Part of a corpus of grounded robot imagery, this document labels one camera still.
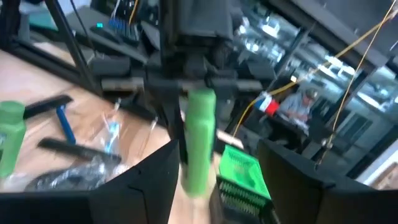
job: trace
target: man sitting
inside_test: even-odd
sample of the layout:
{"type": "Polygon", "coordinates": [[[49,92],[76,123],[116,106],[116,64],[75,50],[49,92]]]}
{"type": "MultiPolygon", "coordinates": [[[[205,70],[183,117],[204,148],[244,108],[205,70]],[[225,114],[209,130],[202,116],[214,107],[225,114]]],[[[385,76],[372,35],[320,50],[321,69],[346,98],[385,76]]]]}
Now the man sitting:
{"type": "MultiPolygon", "coordinates": [[[[291,94],[280,104],[279,112],[290,118],[307,122],[310,117],[310,108],[317,95],[318,92],[313,89],[291,94]]],[[[285,147],[287,149],[297,149],[297,153],[302,153],[304,148],[302,147],[300,136],[293,132],[287,131],[287,129],[280,123],[271,121],[270,125],[272,126],[272,133],[268,137],[269,140],[278,141],[281,139],[286,139],[287,144],[285,147]]]]}

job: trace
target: plastic bag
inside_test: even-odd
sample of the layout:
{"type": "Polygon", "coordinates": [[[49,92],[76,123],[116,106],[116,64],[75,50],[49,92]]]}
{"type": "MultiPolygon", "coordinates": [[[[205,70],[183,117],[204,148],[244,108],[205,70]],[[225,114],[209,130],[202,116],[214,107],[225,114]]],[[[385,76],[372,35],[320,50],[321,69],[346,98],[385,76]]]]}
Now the plastic bag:
{"type": "Polygon", "coordinates": [[[105,164],[96,157],[89,164],[42,174],[31,181],[25,191],[93,190],[106,182],[107,175],[105,164]]]}
{"type": "Polygon", "coordinates": [[[115,104],[114,109],[109,113],[103,114],[104,128],[97,134],[95,140],[99,141],[99,145],[108,154],[119,155],[119,135],[121,130],[121,122],[117,118],[120,100],[115,104]]]}
{"type": "Polygon", "coordinates": [[[23,192],[25,187],[34,179],[29,174],[11,174],[0,182],[0,191],[7,192],[23,192]]]}

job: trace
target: wooden table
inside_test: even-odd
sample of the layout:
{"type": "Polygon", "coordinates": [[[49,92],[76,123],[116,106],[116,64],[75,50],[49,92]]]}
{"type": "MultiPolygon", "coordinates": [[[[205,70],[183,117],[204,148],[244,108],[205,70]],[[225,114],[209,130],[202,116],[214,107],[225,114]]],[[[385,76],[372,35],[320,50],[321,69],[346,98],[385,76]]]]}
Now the wooden table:
{"type": "Polygon", "coordinates": [[[398,162],[393,162],[370,186],[377,190],[398,189],[398,162]]]}
{"type": "MultiPolygon", "coordinates": [[[[50,44],[38,46],[73,63],[68,53],[50,44]]],[[[113,108],[113,105],[107,101],[2,51],[0,51],[0,68],[0,101],[17,100],[29,104],[59,94],[71,96],[74,101],[68,105],[66,116],[79,144],[93,143],[101,130],[103,112],[111,111],[113,108]]],[[[170,140],[167,131],[157,126],[151,132],[145,146],[144,140],[149,135],[150,124],[125,111],[119,111],[118,118],[123,122],[119,144],[125,165],[137,164],[170,140]]],[[[72,157],[36,146],[47,136],[64,139],[54,111],[40,114],[27,121],[27,132],[15,173],[39,175],[48,170],[69,167],[75,162],[72,157]]],[[[218,137],[242,147],[239,140],[226,133],[218,131],[218,137]]],[[[208,193],[205,197],[196,200],[188,198],[180,181],[178,182],[169,218],[170,224],[209,223],[208,199],[215,184],[215,167],[219,161],[220,156],[216,155],[213,168],[210,170],[208,193]]]]}

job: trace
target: green cylinder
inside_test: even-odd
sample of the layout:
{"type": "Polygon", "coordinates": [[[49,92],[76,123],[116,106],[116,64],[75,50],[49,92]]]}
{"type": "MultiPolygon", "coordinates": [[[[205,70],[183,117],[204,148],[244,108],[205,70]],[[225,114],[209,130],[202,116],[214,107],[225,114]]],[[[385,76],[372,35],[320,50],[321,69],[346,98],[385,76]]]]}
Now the green cylinder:
{"type": "Polygon", "coordinates": [[[215,109],[213,90],[189,92],[185,116],[188,164],[183,166],[182,186],[190,197],[206,191],[216,128],[215,109]]]}
{"type": "Polygon", "coordinates": [[[24,140],[25,106],[15,101],[0,102],[0,177],[14,171],[24,140]]]}

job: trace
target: ceiling light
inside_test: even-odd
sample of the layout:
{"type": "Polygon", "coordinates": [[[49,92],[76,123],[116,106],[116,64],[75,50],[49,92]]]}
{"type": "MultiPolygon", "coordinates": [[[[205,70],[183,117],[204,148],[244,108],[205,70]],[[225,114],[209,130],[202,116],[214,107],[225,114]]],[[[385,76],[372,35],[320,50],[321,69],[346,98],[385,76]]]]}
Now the ceiling light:
{"type": "Polygon", "coordinates": [[[329,55],[326,55],[325,59],[328,60],[332,65],[336,65],[337,67],[341,68],[343,66],[343,62],[341,60],[338,60],[335,57],[331,57],[329,55]]]}
{"type": "Polygon", "coordinates": [[[296,78],[294,75],[292,75],[291,78],[290,78],[290,81],[296,82],[296,81],[297,81],[297,78],[296,78]]]}
{"type": "Polygon", "coordinates": [[[331,72],[328,68],[326,68],[323,65],[318,65],[318,69],[330,77],[337,78],[337,75],[335,75],[333,72],[331,72]]]}
{"type": "Polygon", "coordinates": [[[239,27],[239,33],[240,34],[245,34],[246,33],[246,28],[244,26],[239,27]]]}
{"type": "Polygon", "coordinates": [[[259,46],[257,44],[253,44],[252,50],[255,51],[255,52],[258,51],[259,50],[259,46]]]}
{"type": "Polygon", "coordinates": [[[243,17],[243,26],[248,26],[250,25],[249,19],[247,17],[243,17]]]}
{"type": "Polygon", "coordinates": [[[380,107],[380,103],[371,98],[370,96],[364,94],[364,93],[358,93],[358,96],[362,98],[362,100],[366,101],[370,105],[374,106],[375,108],[380,107]]]}
{"type": "Polygon", "coordinates": [[[344,66],[344,71],[346,71],[347,73],[349,73],[351,75],[355,75],[355,69],[353,67],[344,66]]]}
{"type": "Polygon", "coordinates": [[[278,37],[278,32],[274,28],[270,27],[269,25],[263,25],[261,27],[261,29],[264,32],[266,32],[267,34],[269,34],[269,35],[271,35],[271,36],[273,36],[275,38],[278,37]]]}
{"type": "Polygon", "coordinates": [[[380,90],[380,94],[383,96],[387,96],[388,95],[388,91],[386,89],[382,89],[380,90]]]}

